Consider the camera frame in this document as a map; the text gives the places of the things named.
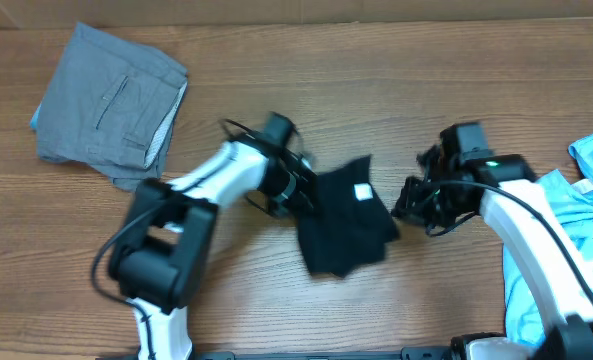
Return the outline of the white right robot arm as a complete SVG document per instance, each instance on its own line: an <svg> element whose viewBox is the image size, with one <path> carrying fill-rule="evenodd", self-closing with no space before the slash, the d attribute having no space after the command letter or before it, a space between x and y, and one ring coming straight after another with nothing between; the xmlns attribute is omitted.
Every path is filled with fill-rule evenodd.
<svg viewBox="0 0 593 360"><path fill-rule="evenodd" d="M526 160L497 155L477 122L454 124L418 155L391 214L442 236L479 216L502 239L545 331L537 348L503 335L455 337L447 359L593 359L593 271L548 204Z"/></svg>

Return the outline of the black t-shirt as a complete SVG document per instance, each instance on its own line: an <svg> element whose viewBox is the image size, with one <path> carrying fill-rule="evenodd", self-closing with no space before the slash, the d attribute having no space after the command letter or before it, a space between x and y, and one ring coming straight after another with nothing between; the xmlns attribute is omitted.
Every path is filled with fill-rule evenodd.
<svg viewBox="0 0 593 360"><path fill-rule="evenodd" d="M317 208L297 219L297 235L312 275L340 278L386 257L398 228L370 181L371 157L362 156L317 177Z"/></svg>

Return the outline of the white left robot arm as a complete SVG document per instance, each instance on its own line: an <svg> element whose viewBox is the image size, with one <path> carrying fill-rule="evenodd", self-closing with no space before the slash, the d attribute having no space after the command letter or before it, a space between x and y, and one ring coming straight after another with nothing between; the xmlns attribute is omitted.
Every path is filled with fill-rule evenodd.
<svg viewBox="0 0 593 360"><path fill-rule="evenodd" d="M137 321L138 359L189 359L187 306L206 268L218 216L258 191L261 211L274 218L315 208L313 173L304 152L292 152L298 133L272 112L262 130L245 126L228 134L219 152L189 174L163 182L142 181L122 227L101 247L116 281L115 301Z"/></svg>

